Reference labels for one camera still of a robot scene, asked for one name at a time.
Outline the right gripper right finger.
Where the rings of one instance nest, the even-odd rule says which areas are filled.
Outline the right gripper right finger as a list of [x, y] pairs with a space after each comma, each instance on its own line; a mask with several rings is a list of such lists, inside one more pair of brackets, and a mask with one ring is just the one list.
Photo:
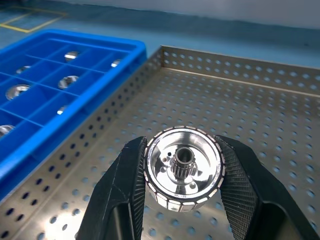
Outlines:
[[221, 200], [236, 240], [318, 240], [285, 186], [238, 140], [216, 135], [224, 159]]

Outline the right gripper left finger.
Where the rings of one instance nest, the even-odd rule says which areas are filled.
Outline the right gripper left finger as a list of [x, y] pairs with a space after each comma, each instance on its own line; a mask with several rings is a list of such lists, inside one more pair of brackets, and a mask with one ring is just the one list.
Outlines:
[[127, 142], [89, 199], [78, 240], [139, 240], [143, 231], [147, 138]]

